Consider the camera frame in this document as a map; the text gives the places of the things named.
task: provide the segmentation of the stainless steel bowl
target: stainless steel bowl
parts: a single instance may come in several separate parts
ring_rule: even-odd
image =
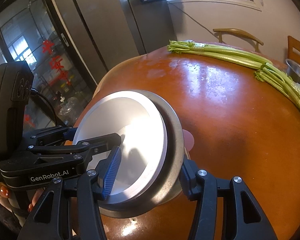
[[[296,83],[300,84],[300,65],[292,59],[286,59],[288,65],[287,75]]]

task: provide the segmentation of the window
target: window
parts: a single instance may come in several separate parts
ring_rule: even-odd
[[[25,60],[28,63],[28,65],[37,62],[24,36],[21,36],[19,39],[17,39],[9,47],[9,51],[14,61]]]

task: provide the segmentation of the window sill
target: window sill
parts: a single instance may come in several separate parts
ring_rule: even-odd
[[[247,8],[251,8],[257,11],[262,11],[253,1],[249,0],[168,0],[168,3],[183,3],[183,2],[217,2],[239,5]]]

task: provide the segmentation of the chair backrest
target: chair backrest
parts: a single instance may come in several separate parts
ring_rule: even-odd
[[[300,64],[300,55],[294,52],[293,48],[300,52],[300,41],[292,36],[288,36],[288,58]]]
[[[259,40],[258,38],[256,38],[252,34],[247,33],[247,32],[245,32],[243,30],[240,30],[240,29],[213,29],[213,31],[219,33],[219,42],[220,43],[223,43],[223,41],[222,41],[222,35],[223,34],[230,34],[230,35],[234,35],[234,36],[237,36],[237,37],[246,38],[246,39],[255,41],[256,42],[255,51],[257,51],[257,52],[259,52],[259,44],[261,46],[263,46],[263,44],[264,44],[261,40]]]

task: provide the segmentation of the brown tabletop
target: brown tabletop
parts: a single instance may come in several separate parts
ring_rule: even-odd
[[[273,61],[278,68],[283,63]],[[241,176],[268,216],[279,240],[300,225],[300,112],[254,71],[229,62],[158,49],[114,67],[100,82],[101,98],[130,89],[148,90],[176,111],[194,136],[191,159],[215,177]],[[179,195],[134,219],[102,217],[107,238],[187,239],[195,202]],[[215,239],[221,235],[218,201]]]

